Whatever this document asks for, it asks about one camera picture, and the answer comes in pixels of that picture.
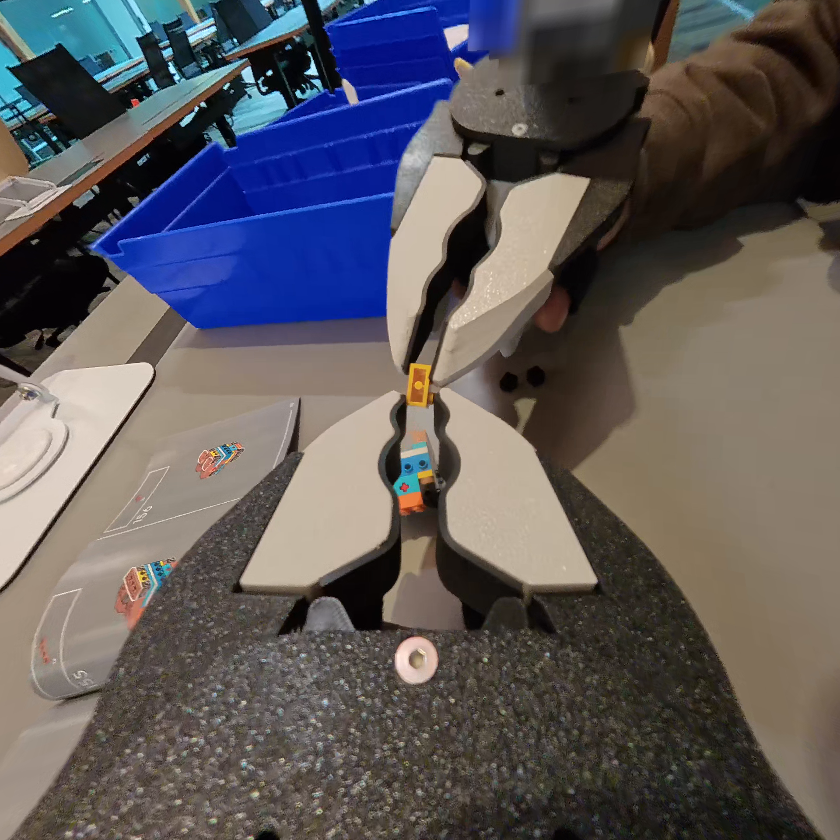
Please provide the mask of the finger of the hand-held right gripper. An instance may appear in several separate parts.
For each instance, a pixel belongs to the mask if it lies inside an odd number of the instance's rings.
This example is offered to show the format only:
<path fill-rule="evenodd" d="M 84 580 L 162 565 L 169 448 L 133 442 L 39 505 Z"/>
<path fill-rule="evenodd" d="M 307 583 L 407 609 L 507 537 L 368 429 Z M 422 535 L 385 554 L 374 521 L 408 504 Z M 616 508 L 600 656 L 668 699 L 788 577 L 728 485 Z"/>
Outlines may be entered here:
<path fill-rule="evenodd" d="M 445 386 L 506 348 L 550 294 L 550 268 L 590 179 L 542 175 L 512 187 L 499 211 L 499 238 L 471 273 L 449 316 L 434 364 Z"/>
<path fill-rule="evenodd" d="M 467 161 L 434 156 L 395 231 L 387 264 L 387 330 L 396 368 L 407 371 L 429 285 L 445 264 L 448 238 L 474 211 L 485 183 Z"/>

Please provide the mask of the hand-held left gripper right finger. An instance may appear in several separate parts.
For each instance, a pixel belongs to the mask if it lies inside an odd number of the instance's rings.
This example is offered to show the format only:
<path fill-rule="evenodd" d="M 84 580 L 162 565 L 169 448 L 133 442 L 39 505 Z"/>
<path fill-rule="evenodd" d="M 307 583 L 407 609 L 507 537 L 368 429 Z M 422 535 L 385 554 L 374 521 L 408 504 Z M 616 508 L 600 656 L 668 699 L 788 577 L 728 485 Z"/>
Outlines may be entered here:
<path fill-rule="evenodd" d="M 597 577 L 536 450 L 449 387 L 435 397 L 438 547 L 525 596 L 589 592 Z"/>

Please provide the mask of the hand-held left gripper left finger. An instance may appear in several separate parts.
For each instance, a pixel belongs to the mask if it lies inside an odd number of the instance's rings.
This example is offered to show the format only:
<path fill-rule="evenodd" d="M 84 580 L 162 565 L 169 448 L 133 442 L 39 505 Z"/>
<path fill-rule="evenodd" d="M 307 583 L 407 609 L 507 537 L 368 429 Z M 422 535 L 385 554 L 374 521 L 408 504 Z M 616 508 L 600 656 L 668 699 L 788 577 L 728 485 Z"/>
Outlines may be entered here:
<path fill-rule="evenodd" d="M 312 597 L 398 553 L 386 458 L 403 395 L 386 392 L 325 430 L 301 460 L 239 579 L 244 592 Z"/>

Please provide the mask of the small multicoloured brick model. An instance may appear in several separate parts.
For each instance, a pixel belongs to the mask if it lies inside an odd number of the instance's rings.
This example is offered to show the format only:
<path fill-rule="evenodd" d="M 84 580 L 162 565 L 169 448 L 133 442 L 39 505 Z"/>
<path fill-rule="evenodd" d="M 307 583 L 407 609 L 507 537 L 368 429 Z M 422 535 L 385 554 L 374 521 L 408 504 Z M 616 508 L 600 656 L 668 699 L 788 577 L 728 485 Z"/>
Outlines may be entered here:
<path fill-rule="evenodd" d="M 443 486 L 437 460 L 425 430 L 413 430 L 401 445 L 401 473 L 394 481 L 401 515 L 408 516 L 438 507 Z"/>

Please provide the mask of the grey building instruction booklet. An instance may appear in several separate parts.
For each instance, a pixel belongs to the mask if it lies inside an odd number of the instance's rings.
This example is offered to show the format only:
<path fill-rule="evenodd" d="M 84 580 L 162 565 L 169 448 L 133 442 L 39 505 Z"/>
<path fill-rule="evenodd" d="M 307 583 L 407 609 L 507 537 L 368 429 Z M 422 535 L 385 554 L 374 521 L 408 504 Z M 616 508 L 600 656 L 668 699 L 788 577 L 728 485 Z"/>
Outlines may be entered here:
<path fill-rule="evenodd" d="M 35 631 L 47 700 L 98 690 L 144 610 L 199 537 L 290 451 L 300 398 L 162 440 L 119 514 L 59 580 Z"/>

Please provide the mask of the blue plastic bin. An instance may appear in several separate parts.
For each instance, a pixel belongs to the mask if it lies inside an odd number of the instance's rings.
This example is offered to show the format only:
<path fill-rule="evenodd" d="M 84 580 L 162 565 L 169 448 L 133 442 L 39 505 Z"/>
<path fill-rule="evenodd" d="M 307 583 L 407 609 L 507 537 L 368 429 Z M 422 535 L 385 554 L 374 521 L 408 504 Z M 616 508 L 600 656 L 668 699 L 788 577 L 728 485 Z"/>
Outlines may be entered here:
<path fill-rule="evenodd" d="M 407 145 L 453 86 L 436 80 L 278 122 L 242 136 L 225 165 L 256 214 L 392 196 Z"/>
<path fill-rule="evenodd" d="M 199 329 L 385 315 L 392 196 L 255 213 L 218 144 L 94 249 Z"/>
<path fill-rule="evenodd" d="M 365 5 L 361 11 L 369 16 L 382 16 L 422 7 L 432 7 L 444 28 L 468 23 L 469 1 L 376 1 Z"/>
<path fill-rule="evenodd" d="M 372 17 L 347 15 L 327 26 L 342 79 L 356 88 L 453 78 L 437 10 L 430 6 Z"/>

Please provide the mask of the person's right forearm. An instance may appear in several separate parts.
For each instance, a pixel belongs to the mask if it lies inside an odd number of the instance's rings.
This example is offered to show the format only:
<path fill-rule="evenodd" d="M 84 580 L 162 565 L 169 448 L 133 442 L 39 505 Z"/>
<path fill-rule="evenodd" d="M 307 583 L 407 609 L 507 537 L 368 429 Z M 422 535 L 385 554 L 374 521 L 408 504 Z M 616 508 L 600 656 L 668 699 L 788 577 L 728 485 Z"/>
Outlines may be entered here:
<path fill-rule="evenodd" d="M 839 197 L 839 2 L 773 2 L 650 79 L 630 240 Z"/>

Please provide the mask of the grey desk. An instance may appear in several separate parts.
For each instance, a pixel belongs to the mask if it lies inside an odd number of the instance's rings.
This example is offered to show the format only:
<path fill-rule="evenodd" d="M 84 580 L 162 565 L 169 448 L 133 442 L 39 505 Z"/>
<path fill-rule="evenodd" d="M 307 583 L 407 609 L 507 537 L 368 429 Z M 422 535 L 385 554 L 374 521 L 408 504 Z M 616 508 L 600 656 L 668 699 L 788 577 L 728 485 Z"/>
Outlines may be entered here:
<path fill-rule="evenodd" d="M 838 250 L 787 206 L 607 255 L 580 312 L 454 385 L 572 469 L 658 557 L 779 776 L 838 838 Z M 154 383 L 2 592 L 2 838 L 94 700 L 29 684 L 41 614 L 164 438 L 299 396 L 300 445 L 396 389 L 383 321 L 199 331 L 130 278 L 37 370 L 147 362 Z M 532 388 L 526 371 L 541 366 Z M 519 378 L 504 393 L 500 378 Z"/>

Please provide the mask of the background office desk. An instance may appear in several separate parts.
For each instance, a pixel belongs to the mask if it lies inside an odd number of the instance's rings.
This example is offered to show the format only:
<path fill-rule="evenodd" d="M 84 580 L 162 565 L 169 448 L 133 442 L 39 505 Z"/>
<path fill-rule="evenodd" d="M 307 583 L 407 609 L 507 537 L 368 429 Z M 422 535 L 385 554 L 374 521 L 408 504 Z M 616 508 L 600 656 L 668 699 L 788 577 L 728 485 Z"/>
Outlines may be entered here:
<path fill-rule="evenodd" d="M 2 255 L 135 155 L 144 152 L 155 138 L 182 121 L 248 66 L 247 59 L 238 60 L 158 91 L 136 108 L 36 167 L 28 174 L 29 177 L 55 184 L 64 183 L 66 189 L 52 196 L 37 212 L 17 219 L 8 217 L 2 222 Z"/>

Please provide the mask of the person's right hand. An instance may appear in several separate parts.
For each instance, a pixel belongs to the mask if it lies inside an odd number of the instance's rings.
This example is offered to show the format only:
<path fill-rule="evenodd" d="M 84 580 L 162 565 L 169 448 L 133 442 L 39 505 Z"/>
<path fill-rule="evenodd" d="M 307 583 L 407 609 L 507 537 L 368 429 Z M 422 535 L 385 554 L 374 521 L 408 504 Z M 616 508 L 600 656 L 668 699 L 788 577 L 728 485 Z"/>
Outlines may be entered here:
<path fill-rule="evenodd" d="M 532 318 L 534 326 L 545 333 L 556 333 L 570 316 L 572 300 L 569 292 L 555 285 L 541 308 Z"/>

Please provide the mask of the white tablet stand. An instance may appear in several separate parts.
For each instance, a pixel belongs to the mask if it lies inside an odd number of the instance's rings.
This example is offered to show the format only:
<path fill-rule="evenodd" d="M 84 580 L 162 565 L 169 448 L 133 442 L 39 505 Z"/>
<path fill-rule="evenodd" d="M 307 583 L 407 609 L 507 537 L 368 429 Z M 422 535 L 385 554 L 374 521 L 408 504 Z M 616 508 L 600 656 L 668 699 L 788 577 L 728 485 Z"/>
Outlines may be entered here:
<path fill-rule="evenodd" d="M 66 370 L 17 384 L 1 422 L 1 587 L 28 561 L 142 400 L 148 363 Z"/>

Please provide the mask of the black office chair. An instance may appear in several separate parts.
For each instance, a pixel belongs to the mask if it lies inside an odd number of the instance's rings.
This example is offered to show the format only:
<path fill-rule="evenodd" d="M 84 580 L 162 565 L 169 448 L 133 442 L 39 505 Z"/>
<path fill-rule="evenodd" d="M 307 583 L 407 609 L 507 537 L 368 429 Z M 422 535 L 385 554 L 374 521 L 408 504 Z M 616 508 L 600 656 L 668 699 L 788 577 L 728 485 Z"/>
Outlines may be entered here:
<path fill-rule="evenodd" d="M 62 44 L 8 69 L 77 140 L 127 112 Z"/>

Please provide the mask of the clear acrylic holder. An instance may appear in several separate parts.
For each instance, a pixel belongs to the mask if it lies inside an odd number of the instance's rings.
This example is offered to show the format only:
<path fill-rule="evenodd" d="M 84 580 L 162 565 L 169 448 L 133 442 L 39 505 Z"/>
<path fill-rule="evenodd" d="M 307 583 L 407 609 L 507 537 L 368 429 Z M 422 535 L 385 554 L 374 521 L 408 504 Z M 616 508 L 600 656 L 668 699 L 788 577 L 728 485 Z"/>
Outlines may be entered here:
<path fill-rule="evenodd" d="M 1 182 L 1 223 L 37 212 L 60 193 L 53 182 L 11 175 Z"/>

